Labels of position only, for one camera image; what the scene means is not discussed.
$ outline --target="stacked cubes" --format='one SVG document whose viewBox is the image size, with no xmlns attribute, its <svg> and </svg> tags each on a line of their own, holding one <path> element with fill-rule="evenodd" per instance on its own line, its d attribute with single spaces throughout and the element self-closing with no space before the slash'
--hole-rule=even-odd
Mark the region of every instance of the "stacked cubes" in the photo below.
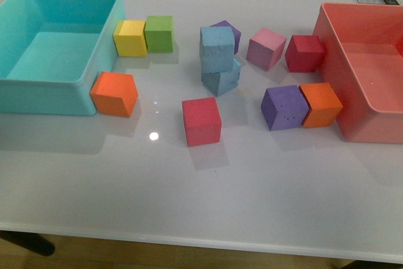
<svg viewBox="0 0 403 269">
<path fill-rule="evenodd" d="M 226 23 L 200 28 L 201 81 L 215 96 L 236 88 L 241 75 L 241 65 L 234 58 L 241 34 Z"/>
<path fill-rule="evenodd" d="M 261 103 L 270 130 L 329 126 L 342 108 L 329 83 L 268 88 Z"/>
</svg>

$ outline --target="blue cube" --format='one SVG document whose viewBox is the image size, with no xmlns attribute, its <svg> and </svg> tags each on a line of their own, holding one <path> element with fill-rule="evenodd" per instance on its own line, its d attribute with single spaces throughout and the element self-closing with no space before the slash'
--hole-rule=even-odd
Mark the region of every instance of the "blue cube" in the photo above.
<svg viewBox="0 0 403 269">
<path fill-rule="evenodd" d="M 298 86 L 268 88 L 261 110 L 270 130 L 294 129 L 301 126 L 309 111 Z"/>
<path fill-rule="evenodd" d="M 230 26 L 200 28 L 201 72 L 230 72 L 234 65 L 235 39 Z"/>
<path fill-rule="evenodd" d="M 233 59 L 234 65 L 230 72 L 204 72 L 201 81 L 217 97 L 236 88 L 241 75 L 241 64 Z"/>
</svg>

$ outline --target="white table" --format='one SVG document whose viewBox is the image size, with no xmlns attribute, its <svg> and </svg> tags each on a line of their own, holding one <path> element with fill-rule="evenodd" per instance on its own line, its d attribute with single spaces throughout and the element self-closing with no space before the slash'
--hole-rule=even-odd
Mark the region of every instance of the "white table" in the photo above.
<svg viewBox="0 0 403 269">
<path fill-rule="evenodd" d="M 125 0 L 128 19 L 174 16 L 175 52 L 116 60 L 139 89 L 131 118 L 0 114 L 0 229 L 403 263 L 403 146 L 270 132 L 259 109 L 268 87 L 321 79 L 248 64 L 249 38 L 309 35 L 324 1 L 356 2 Z M 199 30 L 224 19 L 239 87 L 217 99 L 221 142 L 187 148 L 181 101 L 211 96 Z"/>
</svg>

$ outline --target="teal plastic bin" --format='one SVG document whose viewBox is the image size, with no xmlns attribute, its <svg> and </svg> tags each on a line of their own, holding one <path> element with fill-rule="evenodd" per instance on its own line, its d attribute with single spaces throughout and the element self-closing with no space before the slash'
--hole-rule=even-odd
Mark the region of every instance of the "teal plastic bin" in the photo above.
<svg viewBox="0 0 403 269">
<path fill-rule="evenodd" d="M 0 112 L 93 115 L 89 95 L 111 71 L 123 0 L 5 0 L 0 5 Z"/>
</svg>

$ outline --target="yellow cube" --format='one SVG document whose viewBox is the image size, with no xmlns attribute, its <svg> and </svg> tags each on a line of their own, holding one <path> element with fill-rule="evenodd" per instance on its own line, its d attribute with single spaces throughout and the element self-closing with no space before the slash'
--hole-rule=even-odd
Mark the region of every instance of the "yellow cube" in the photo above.
<svg viewBox="0 0 403 269">
<path fill-rule="evenodd" d="M 145 21 L 120 20 L 113 32 L 120 57 L 145 57 L 147 44 L 144 36 Z"/>
</svg>

